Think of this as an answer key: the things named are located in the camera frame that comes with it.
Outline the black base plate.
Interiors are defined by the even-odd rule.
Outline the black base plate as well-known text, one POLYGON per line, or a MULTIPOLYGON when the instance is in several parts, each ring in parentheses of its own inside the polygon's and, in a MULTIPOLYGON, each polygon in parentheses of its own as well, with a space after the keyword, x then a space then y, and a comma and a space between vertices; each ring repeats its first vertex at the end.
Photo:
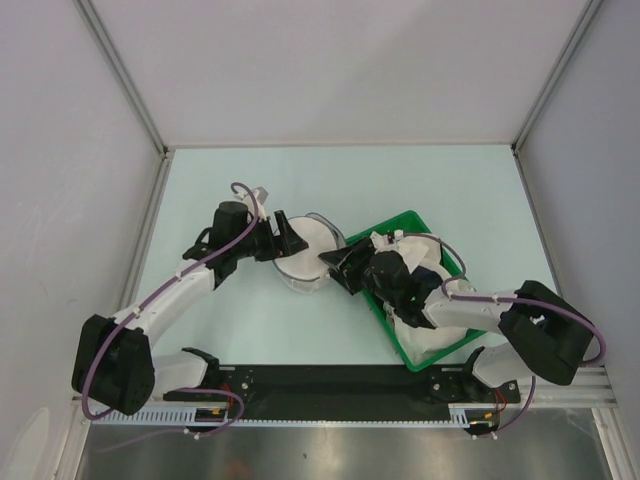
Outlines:
POLYGON ((244 420, 404 422, 448 420, 451 404, 515 405, 516 381, 483 387, 460 365, 412 372, 401 365, 236 365, 208 373, 202 388, 230 391, 244 420))

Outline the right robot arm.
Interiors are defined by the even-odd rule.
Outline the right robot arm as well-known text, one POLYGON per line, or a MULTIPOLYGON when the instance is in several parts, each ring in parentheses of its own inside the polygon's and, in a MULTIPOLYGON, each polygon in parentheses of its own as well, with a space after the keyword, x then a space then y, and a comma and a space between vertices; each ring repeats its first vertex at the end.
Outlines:
POLYGON ((504 343, 477 348, 464 365, 461 388, 473 401, 524 377, 571 384, 590 362, 590 344, 604 342, 593 323, 537 281, 504 293, 478 292, 464 272, 452 275, 441 265, 449 248, 436 235, 396 230, 318 258, 349 293, 375 297, 399 337, 449 330, 502 336, 504 343))

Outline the green plastic basket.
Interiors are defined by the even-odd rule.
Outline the green plastic basket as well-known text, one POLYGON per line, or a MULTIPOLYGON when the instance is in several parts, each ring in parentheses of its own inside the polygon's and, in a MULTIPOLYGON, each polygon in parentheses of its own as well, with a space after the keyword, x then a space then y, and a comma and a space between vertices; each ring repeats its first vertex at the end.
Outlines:
MULTIPOLYGON (((385 234, 395 230, 431 234, 430 228, 420 215, 414 210, 407 210, 347 237, 346 244, 357 243, 362 238, 368 238, 373 232, 385 234)), ((385 331, 402 362, 412 372, 420 371, 449 355, 457 354, 473 341, 486 335, 484 331, 474 329, 462 329, 459 333, 454 333, 451 328, 438 330, 417 329, 416 340, 411 341, 411 328, 404 325, 399 330, 396 330, 394 321, 388 319, 387 313, 378 298, 365 290, 360 293, 360 296, 365 299, 369 309, 385 331)))

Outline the aluminium frame post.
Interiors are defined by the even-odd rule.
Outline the aluminium frame post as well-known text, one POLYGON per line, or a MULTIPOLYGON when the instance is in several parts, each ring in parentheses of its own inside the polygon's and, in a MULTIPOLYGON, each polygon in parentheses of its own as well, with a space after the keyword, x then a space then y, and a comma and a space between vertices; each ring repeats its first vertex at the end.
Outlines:
POLYGON ((132 108, 146 137, 156 153, 164 157, 168 152, 168 147, 163 141, 159 129, 94 2, 89 0, 75 0, 73 4, 77 8, 91 37, 94 39, 97 48, 103 56, 107 67, 112 72, 125 99, 132 108))
POLYGON ((571 62, 589 33, 591 26, 595 22, 597 15, 605 4, 606 2, 604 0, 589 0, 585 3, 575 25, 572 27, 566 41, 556 57, 540 92, 536 96, 533 105, 529 109, 522 125, 511 143, 511 150, 515 156, 520 154, 531 131, 535 127, 540 116, 543 114, 554 92, 557 90, 561 80, 568 71, 571 62))

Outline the white bra in basket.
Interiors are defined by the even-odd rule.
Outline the white bra in basket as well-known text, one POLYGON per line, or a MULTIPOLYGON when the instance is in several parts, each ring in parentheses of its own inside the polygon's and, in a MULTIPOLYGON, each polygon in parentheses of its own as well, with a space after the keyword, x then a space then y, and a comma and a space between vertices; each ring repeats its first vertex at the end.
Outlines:
POLYGON ((415 366, 423 363, 437 351, 463 340, 468 332, 466 328, 459 327, 437 329, 411 327, 393 312, 391 306, 384 304, 383 309, 400 349, 415 366))

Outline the navy blue garment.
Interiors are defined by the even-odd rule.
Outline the navy blue garment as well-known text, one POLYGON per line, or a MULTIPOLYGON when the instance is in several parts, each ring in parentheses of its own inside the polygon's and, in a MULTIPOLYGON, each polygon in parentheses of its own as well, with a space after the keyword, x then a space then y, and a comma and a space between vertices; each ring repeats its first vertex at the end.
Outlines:
POLYGON ((442 281, 442 278, 436 271, 423 266, 417 266, 411 273, 411 277, 416 281, 425 283, 435 282, 436 284, 439 284, 442 281))

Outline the left aluminium frame post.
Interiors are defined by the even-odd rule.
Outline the left aluminium frame post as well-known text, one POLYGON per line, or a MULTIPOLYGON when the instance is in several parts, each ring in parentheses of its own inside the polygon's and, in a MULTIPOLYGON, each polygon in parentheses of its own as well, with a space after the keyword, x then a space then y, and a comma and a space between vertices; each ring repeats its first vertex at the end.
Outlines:
POLYGON ((107 67, 112 72, 125 99, 132 108, 146 137, 156 153, 164 157, 168 152, 168 147, 163 141, 159 129, 94 2, 89 0, 75 0, 73 4, 77 8, 91 37, 94 39, 97 48, 103 56, 107 67))

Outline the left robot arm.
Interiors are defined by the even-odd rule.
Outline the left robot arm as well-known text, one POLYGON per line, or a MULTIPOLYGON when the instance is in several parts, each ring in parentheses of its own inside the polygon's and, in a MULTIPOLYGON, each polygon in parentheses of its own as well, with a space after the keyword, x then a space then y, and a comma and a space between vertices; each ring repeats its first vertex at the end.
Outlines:
POLYGON ((89 410, 91 401, 107 411, 132 415, 150 398, 181 389, 202 400, 214 397, 221 376, 212 355, 183 348, 154 356, 154 345, 191 306, 234 273, 239 261, 272 261, 308 247, 283 211, 266 216, 240 201, 220 203, 212 225, 184 252, 176 273, 152 294, 109 317, 95 314, 85 321, 71 380, 85 415, 100 417, 89 410))

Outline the white mesh laundry bag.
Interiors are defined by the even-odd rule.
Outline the white mesh laundry bag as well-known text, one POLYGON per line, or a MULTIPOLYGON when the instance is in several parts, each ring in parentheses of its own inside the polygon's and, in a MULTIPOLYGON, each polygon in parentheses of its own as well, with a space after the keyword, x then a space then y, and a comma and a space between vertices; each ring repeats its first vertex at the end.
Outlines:
POLYGON ((321 253, 346 246, 342 232, 325 216, 309 212, 289 219, 293 230, 307 242, 308 248, 272 262, 280 278, 301 294, 319 291, 330 281, 329 268, 319 259, 321 253))

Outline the right aluminium frame post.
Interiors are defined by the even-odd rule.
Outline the right aluminium frame post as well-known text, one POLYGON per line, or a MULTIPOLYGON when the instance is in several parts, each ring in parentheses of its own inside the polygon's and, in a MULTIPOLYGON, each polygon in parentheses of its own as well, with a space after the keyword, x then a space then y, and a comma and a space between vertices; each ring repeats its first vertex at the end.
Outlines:
POLYGON ((556 57, 540 92, 536 96, 533 105, 529 109, 522 125, 511 143, 511 150, 515 156, 520 154, 531 131, 535 127, 540 116, 543 114, 554 92, 557 90, 561 80, 568 71, 571 62, 589 33, 591 26, 595 22, 597 15, 605 4, 606 2, 604 0, 589 0, 585 3, 575 25, 572 27, 566 41, 556 57))

